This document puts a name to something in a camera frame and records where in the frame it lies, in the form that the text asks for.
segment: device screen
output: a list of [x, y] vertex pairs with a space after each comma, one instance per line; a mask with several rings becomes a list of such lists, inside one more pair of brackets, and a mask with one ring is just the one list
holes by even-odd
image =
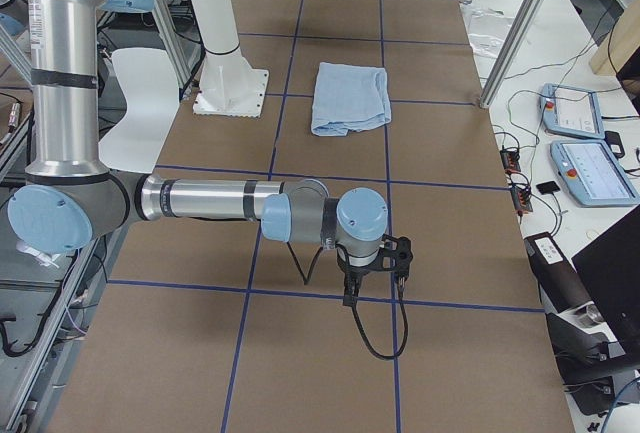
[[629, 189], [599, 143], [565, 143], [578, 178], [594, 200], [631, 198]]
[[558, 126], [595, 133], [595, 111], [591, 104], [591, 96], [585, 91], [557, 88], [556, 115]]

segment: towel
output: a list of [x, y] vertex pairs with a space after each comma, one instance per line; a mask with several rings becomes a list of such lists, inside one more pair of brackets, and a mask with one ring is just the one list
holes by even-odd
[[313, 96], [311, 132], [346, 136], [391, 121], [384, 68], [320, 63]]

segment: brown table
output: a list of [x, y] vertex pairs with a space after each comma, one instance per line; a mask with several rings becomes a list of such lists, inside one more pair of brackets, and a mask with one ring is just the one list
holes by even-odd
[[[366, 351], [332, 254], [305, 287], [256, 224], [137, 224], [48, 431], [573, 431], [457, 0], [233, 2], [244, 55], [271, 72], [262, 116], [185, 102], [158, 172], [379, 191], [413, 240], [406, 352]], [[391, 124], [313, 136], [320, 61], [384, 66]], [[315, 247], [296, 249], [308, 264]], [[361, 294], [389, 352], [389, 278]]]

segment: blue and white device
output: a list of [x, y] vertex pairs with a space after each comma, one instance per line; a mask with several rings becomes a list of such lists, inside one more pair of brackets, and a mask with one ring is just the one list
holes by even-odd
[[547, 83], [542, 87], [540, 110], [549, 133], [604, 139], [600, 105], [594, 91]]
[[640, 204], [640, 196], [604, 141], [554, 141], [551, 158], [569, 192], [580, 204]]

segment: white stand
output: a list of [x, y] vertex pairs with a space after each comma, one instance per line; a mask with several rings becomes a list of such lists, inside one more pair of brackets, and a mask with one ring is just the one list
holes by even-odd
[[231, 0], [191, 1], [207, 49], [194, 113], [260, 116], [269, 72], [242, 56]]

